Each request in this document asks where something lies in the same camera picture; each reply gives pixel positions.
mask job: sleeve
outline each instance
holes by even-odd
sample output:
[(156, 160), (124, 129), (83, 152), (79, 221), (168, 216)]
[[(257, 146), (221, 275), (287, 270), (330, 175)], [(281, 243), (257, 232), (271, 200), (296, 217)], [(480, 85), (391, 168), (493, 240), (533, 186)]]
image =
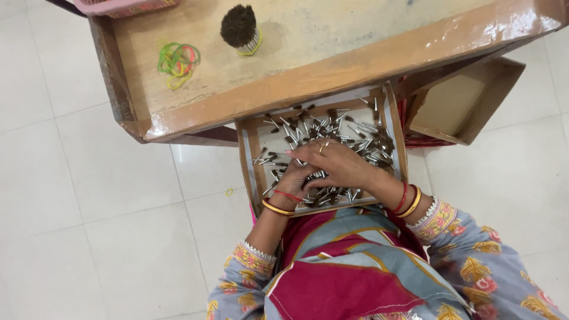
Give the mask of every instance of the sleeve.
[(219, 284), (209, 294), (207, 320), (265, 319), (265, 294), (277, 258), (241, 242), (227, 258)]
[(482, 320), (567, 319), (527, 275), (519, 254), (469, 214), (434, 197), (427, 216), (409, 227), (430, 245), (432, 267)]

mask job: red thread bracelet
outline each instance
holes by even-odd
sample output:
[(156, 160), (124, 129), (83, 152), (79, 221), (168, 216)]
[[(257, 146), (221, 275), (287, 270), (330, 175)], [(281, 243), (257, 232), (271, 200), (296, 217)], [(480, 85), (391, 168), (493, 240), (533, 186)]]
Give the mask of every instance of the red thread bracelet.
[(405, 183), (405, 181), (402, 181), (402, 182), (403, 182), (403, 186), (405, 187), (405, 189), (403, 190), (403, 197), (401, 197), (401, 202), (399, 203), (397, 208), (395, 208), (395, 210), (393, 210), (393, 213), (397, 213), (397, 211), (401, 210), (401, 207), (403, 207), (403, 204), (405, 203), (405, 198), (407, 198), (407, 183)]
[(294, 200), (296, 200), (296, 201), (298, 201), (298, 202), (302, 202), (302, 201), (303, 201), (302, 199), (299, 199), (299, 198), (297, 198), (297, 197), (295, 197), (295, 196), (293, 196), (293, 195), (291, 195), (291, 194), (286, 194), (286, 193), (284, 193), (284, 192), (282, 192), (282, 191), (273, 190), (273, 192), (276, 193), (276, 194), (282, 194), (282, 195), (284, 195), (284, 196), (288, 196), (289, 198), (294, 199)]

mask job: wooden table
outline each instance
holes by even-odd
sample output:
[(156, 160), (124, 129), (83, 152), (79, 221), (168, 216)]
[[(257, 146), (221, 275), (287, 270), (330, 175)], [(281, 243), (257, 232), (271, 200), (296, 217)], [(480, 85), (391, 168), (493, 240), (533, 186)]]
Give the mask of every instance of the wooden table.
[[(559, 0), (250, 0), (263, 43), (242, 57), (219, 35), (235, 4), (182, 0), (129, 18), (89, 18), (115, 119), (137, 141), (236, 146), (223, 124), (412, 75), (399, 88), (405, 97), (567, 24)], [(156, 70), (168, 42), (202, 54), (174, 91)]]

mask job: bangle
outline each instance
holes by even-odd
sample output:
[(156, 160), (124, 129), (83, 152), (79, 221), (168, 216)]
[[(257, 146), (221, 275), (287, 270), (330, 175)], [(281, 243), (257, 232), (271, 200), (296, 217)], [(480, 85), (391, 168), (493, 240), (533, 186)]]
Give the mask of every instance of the bangle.
[(297, 197), (295, 197), (295, 196), (293, 196), (293, 195), (291, 195), (291, 194), (286, 194), (286, 193), (284, 193), (284, 192), (282, 192), (282, 191), (273, 190), (273, 192), (276, 193), (276, 194), (282, 194), (282, 195), (284, 195), (284, 196), (288, 196), (289, 198), (294, 199), (294, 200), (296, 200), (296, 201), (298, 201), (298, 202), (302, 202), (302, 201), (303, 201), (302, 199), (299, 199), (299, 198), (297, 198)]
[(419, 189), (419, 187), (417, 187), (414, 184), (412, 184), (411, 187), (415, 188), (415, 199), (413, 199), (413, 203), (407, 210), (405, 210), (404, 213), (396, 215), (396, 217), (398, 218), (405, 218), (406, 216), (412, 214), (413, 211), (415, 211), (415, 209), (417, 208), (419, 201), (421, 200), (421, 189)]
[(401, 210), (401, 207), (403, 207), (403, 204), (405, 202), (405, 199), (407, 198), (407, 183), (405, 183), (405, 181), (403, 182), (403, 197), (401, 197), (401, 202), (399, 202), (399, 205), (397, 206), (397, 208), (395, 208), (395, 210), (393, 210), (393, 213), (396, 213), (397, 211)]
[(278, 214), (281, 215), (285, 215), (285, 216), (292, 216), (294, 215), (294, 211), (285, 211), (285, 210), (281, 210), (277, 207), (275, 207), (274, 205), (268, 203), (266, 200), (263, 200), (263, 204), (265, 205), (265, 207), (267, 207), (267, 209), (272, 210)]

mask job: pink basket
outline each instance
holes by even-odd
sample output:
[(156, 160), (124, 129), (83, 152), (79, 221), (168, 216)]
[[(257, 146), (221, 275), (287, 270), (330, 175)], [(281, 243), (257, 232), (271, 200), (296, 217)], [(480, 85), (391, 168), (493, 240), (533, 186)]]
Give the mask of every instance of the pink basket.
[(121, 18), (175, 6), (180, 3), (180, 0), (73, 0), (73, 3), (86, 15), (108, 15), (111, 18)]

